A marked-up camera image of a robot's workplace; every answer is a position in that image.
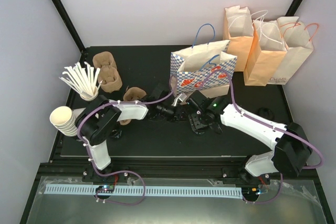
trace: paper cup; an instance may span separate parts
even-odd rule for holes
[[[71,122],[72,118],[74,118],[72,110],[67,106],[61,106],[54,109],[49,117],[50,122],[54,126],[59,127],[67,126]]]
[[[95,91],[94,91],[95,93],[94,93],[94,95],[92,96],[92,97],[87,97],[86,95],[83,95],[83,94],[81,94],[80,95],[80,97],[83,99],[83,100],[85,100],[85,101],[92,101],[92,100],[94,100],[97,96],[98,96],[98,89],[97,89],[97,87],[95,88]]]
[[[54,125],[54,126],[55,126],[57,129],[59,129],[59,130],[69,130],[69,129],[71,129],[72,127],[75,126],[75,121],[76,121],[76,117],[73,116],[73,117],[70,119],[70,121],[67,122],[66,125],[64,125],[64,126],[57,126],[57,125]]]
[[[68,131],[73,131],[73,130],[75,130],[77,128],[76,128],[75,125],[73,125],[72,127],[69,127],[69,128],[66,128],[66,129],[60,129],[58,127],[56,127],[56,129],[58,129],[59,131],[62,131],[62,132],[68,132]]]
[[[66,135],[66,136],[73,136],[73,135],[76,135],[77,134],[77,128],[75,128],[74,130],[72,130],[72,131],[61,131],[64,135]]]

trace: stack of paper cups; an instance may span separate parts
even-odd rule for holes
[[[65,136],[76,136],[77,128],[75,126],[75,115],[71,108],[67,106],[61,106],[56,108],[50,114],[50,122],[62,132]]]

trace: rope handle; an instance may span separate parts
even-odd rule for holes
[[[313,35],[310,37],[310,39],[308,40],[309,42],[311,42],[312,38],[315,36],[315,34],[317,33],[317,30],[320,28],[320,25],[318,23],[311,23],[308,26],[305,27],[305,30],[310,27],[311,25],[316,25],[316,30],[313,33]]]
[[[208,63],[210,64],[210,65],[215,65],[215,67],[217,66],[217,64],[215,64],[215,63],[212,63],[212,61],[214,60],[214,59],[216,59],[217,57],[218,57],[219,55],[215,55],[214,57],[212,57],[210,60],[208,60],[206,63],[204,63],[204,65],[203,66],[201,66],[201,68],[200,68],[200,70],[202,70]]]
[[[290,26],[290,27],[287,27],[287,29],[283,32],[283,34],[280,33],[282,38],[284,37],[286,31],[287,31],[289,28],[294,28],[294,27],[296,27],[296,26],[301,26],[301,24],[300,24],[299,22],[289,22],[289,23],[286,23],[286,24],[284,24],[284,25],[282,25],[282,26],[280,26],[280,27],[287,26],[287,25],[289,25],[289,24],[295,24],[295,25]]]
[[[283,38],[283,36],[285,35],[285,32],[286,32],[289,28],[294,28],[294,27],[296,27],[296,26],[300,26],[300,25],[301,25],[301,24],[298,23],[298,22],[289,22],[289,23],[286,23],[286,24],[284,24],[284,25],[282,25],[282,26],[280,26],[280,27],[287,26],[287,25],[289,25],[289,24],[295,24],[295,25],[288,27],[288,28],[283,32],[283,34],[281,35],[282,38]],[[319,25],[318,23],[311,23],[311,24],[309,24],[308,26],[305,27],[305,30],[306,30],[308,27],[312,26],[312,25],[316,25],[316,30],[315,30],[315,32],[313,33],[313,35],[309,38],[309,40],[308,40],[309,42],[310,42],[310,41],[313,39],[313,37],[316,35],[316,33],[317,33],[317,31],[318,31],[318,29],[319,29],[319,27],[320,27],[320,25]]]
[[[215,39],[216,31],[215,31],[214,26],[211,25],[211,24],[209,24],[209,23],[203,24],[203,25],[201,25],[201,27],[198,29],[197,34],[196,34],[196,37],[195,37],[195,40],[194,40],[194,43],[193,43],[193,45],[191,46],[191,48],[194,48],[194,45],[196,44],[196,41],[197,41],[198,33],[200,32],[200,30],[201,30],[201,28],[202,28],[203,26],[211,26],[211,27],[212,27],[212,30],[214,31],[214,36],[213,36],[213,38],[212,38],[211,40],[209,40],[208,44],[209,44],[211,41],[213,41],[213,40]]]
[[[274,24],[274,23],[270,23],[270,22],[265,22],[265,23],[262,25],[262,24],[261,24],[262,22],[263,22],[263,21],[260,22],[260,38],[259,38],[259,41],[260,41],[262,35],[264,35],[267,39],[269,39],[269,40],[271,40],[271,41],[274,41],[274,42],[276,42],[276,43],[282,44],[281,41],[277,41],[277,40],[275,40],[275,39],[271,39],[270,37],[267,37],[267,36],[263,33],[263,31],[262,31],[262,27],[263,27],[263,26],[265,26],[265,25],[267,25],[267,24],[274,25],[274,26],[276,26],[276,28],[278,29],[278,31],[279,31],[279,33],[280,33],[280,36],[281,36],[281,32],[280,32],[279,27],[278,27],[276,24]]]
[[[265,13],[262,14],[260,17],[257,17],[254,21],[256,21],[256,20],[258,20],[258,19],[262,19],[262,18],[264,18],[265,15],[268,13],[268,10],[260,10],[260,11],[258,11],[258,12],[255,12],[255,13],[250,14],[250,16],[251,16],[251,18],[252,18],[253,15],[255,15],[255,14],[257,14],[257,13],[261,13],[261,12],[265,12]],[[241,17],[248,17],[248,15],[240,15],[240,16],[236,17],[236,18],[232,21],[232,23],[231,23],[231,25],[229,26],[228,30],[230,30],[232,24],[233,24],[237,19],[239,19],[239,18],[241,18]]]

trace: white paper bag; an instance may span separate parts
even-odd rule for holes
[[[311,42],[313,36],[310,37],[304,23],[297,22],[298,18],[280,17],[277,19],[281,35],[286,43],[287,53],[268,84],[286,84],[313,52]]]
[[[171,53],[170,72],[171,75],[177,77],[177,95],[199,89],[205,78],[217,69],[226,70],[229,74],[229,78],[232,78],[237,62],[237,56],[226,53],[230,41],[222,40],[195,46],[199,30],[192,47]],[[229,80],[226,75],[222,72],[218,72],[208,79],[201,90],[228,84]]]

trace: orange paper bag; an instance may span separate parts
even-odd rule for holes
[[[276,21],[254,21],[254,37],[244,70],[247,86],[266,86],[286,55]]]
[[[223,40],[230,40],[227,53],[237,56],[235,72],[243,72],[253,41],[253,26],[247,7],[225,8]]]

